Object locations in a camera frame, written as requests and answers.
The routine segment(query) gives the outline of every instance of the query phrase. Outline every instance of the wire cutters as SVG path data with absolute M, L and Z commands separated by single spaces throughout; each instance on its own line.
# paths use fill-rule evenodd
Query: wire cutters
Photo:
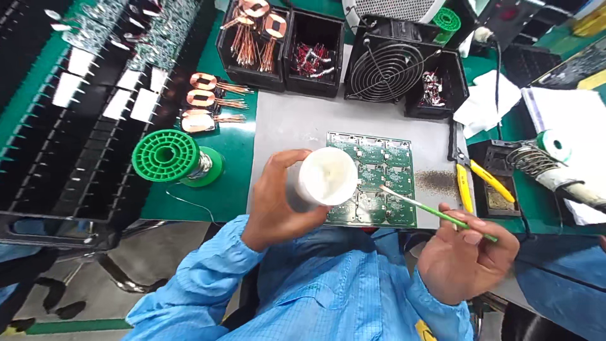
M 505 200 L 510 203 L 516 202 L 513 195 L 509 193 L 507 188 L 503 186 L 491 173 L 488 173 L 484 168 L 480 167 L 475 161 L 470 160 L 460 148 L 457 147 L 456 156 L 456 178 L 459 184 L 459 193 L 461 194 L 461 201 L 463 201 L 463 207 L 469 212 L 473 213 L 473 204 L 471 203 L 471 194 L 469 191 L 469 183 L 467 182 L 467 170 L 465 166 L 468 166 L 475 174 L 486 181 L 492 186 L 499 194 L 501 194 Z

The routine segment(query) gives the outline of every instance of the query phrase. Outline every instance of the green spool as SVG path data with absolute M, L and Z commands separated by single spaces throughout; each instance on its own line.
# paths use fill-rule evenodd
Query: green spool
M 461 28 L 461 19 L 450 8 L 440 8 L 432 21 L 440 28 L 440 33 L 433 40 L 437 44 L 446 44 L 454 33 Z
M 189 178 L 199 169 L 200 151 L 212 160 L 212 167 L 205 176 Z M 223 159 L 217 151 L 199 147 L 186 133 L 165 129 L 144 137 L 135 146 L 132 157 L 133 167 L 142 178 L 155 182 L 179 180 L 187 186 L 205 186 L 223 172 Z

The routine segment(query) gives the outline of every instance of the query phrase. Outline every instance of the hand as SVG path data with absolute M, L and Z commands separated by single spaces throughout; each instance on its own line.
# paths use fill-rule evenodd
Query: hand
M 297 213 L 286 202 L 286 168 L 303 161 L 308 149 L 291 149 L 273 154 L 253 186 L 253 204 L 242 241 L 261 252 L 272 244 L 298 238 L 326 221 L 329 207 L 318 206 Z
M 421 252 L 417 268 L 433 297 L 457 305 L 494 287 L 511 267 L 520 243 L 501 225 L 464 211 L 451 211 L 445 203 L 439 210 L 466 222 L 471 229 L 457 232 L 453 223 L 440 219 L 440 228 Z M 482 238 L 484 233 L 499 241 Z

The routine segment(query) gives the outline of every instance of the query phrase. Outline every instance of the white paper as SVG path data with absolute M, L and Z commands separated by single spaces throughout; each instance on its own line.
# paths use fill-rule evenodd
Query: white paper
M 496 127 L 501 118 L 520 100 L 520 89 L 503 74 L 499 77 L 499 112 L 494 104 L 496 71 L 492 70 L 473 80 L 469 87 L 469 98 L 454 113 L 454 120 L 463 124 L 465 138 L 470 138 L 482 130 Z
M 571 143 L 566 164 L 593 191 L 606 194 L 606 158 L 600 152 L 606 127 L 606 107 L 592 90 L 522 89 L 537 133 L 557 130 Z M 606 223 L 603 214 L 585 204 L 565 200 L 578 225 Z

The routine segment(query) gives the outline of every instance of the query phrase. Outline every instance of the printed circuit board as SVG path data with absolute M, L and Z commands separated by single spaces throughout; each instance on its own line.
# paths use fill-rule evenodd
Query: printed circuit board
M 348 153 L 358 167 L 358 188 L 351 199 L 334 206 L 326 225 L 416 228 L 416 208 L 380 185 L 415 198 L 413 154 L 410 141 L 328 132 L 326 146 Z

